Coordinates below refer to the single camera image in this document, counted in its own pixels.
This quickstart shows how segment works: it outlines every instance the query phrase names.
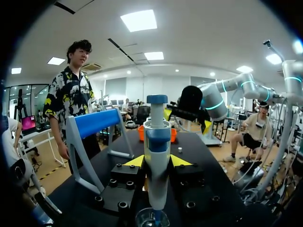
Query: ceiling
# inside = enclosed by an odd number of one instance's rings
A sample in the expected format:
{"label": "ceiling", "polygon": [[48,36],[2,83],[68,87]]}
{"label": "ceiling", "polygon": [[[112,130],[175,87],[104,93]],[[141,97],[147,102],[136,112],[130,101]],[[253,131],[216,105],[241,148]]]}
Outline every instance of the ceiling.
{"label": "ceiling", "polygon": [[[60,66],[47,62],[65,58],[67,48],[81,39],[92,43],[88,62],[103,67],[92,78],[104,74],[107,79],[155,74],[209,77],[215,71],[215,79],[227,79],[237,74],[236,68],[247,65],[254,69],[255,80],[271,85],[283,82],[277,74],[281,65],[265,59],[272,52],[263,41],[271,39],[286,59],[301,58],[292,50],[292,35],[258,0],[94,0],[86,6],[90,0],[59,2],[76,13],[51,6],[32,26],[11,65],[21,67],[21,74],[9,79],[53,78],[66,61]],[[147,9],[154,10],[158,28],[130,33],[120,16]],[[158,51],[164,60],[144,60],[142,53]],[[127,69],[132,69],[131,75],[125,73]]]}

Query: patterned shirt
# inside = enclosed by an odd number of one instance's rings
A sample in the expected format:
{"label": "patterned shirt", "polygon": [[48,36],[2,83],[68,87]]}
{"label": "patterned shirt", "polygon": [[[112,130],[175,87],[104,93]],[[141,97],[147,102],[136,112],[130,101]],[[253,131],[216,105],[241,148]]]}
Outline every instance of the patterned shirt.
{"label": "patterned shirt", "polygon": [[57,75],[49,86],[43,113],[58,120],[62,141],[66,143],[66,119],[92,112],[95,101],[88,77],[80,72],[79,78],[69,67]]}

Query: man's hand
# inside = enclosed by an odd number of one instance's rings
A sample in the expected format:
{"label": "man's hand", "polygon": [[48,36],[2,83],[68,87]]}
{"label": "man's hand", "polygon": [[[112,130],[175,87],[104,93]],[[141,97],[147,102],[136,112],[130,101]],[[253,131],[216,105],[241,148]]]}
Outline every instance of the man's hand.
{"label": "man's hand", "polygon": [[59,154],[61,155],[61,157],[69,160],[70,157],[68,155],[68,148],[64,143],[60,143],[58,144],[58,150],[59,150]]}

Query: monitor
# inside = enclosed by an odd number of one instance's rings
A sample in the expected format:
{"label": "monitor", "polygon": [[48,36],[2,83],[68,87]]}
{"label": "monitor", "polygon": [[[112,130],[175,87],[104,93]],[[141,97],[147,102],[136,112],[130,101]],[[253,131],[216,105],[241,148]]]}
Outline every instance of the monitor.
{"label": "monitor", "polygon": [[34,116],[28,116],[21,119],[22,123],[22,130],[29,130],[36,127],[35,117]]}

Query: yellow black tape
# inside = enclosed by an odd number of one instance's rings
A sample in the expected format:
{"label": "yellow black tape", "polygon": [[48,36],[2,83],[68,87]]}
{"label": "yellow black tape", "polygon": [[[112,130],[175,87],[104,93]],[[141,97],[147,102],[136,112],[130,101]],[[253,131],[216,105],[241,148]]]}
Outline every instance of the yellow black tape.
{"label": "yellow black tape", "polygon": [[53,169],[51,172],[49,172],[48,174],[46,174],[46,175],[44,175],[43,177],[41,177],[41,178],[39,179],[39,181],[43,180],[43,179],[46,178],[48,175],[52,174],[53,172],[55,172],[57,169],[60,169],[61,167],[62,167],[62,166],[59,166],[59,167]]}

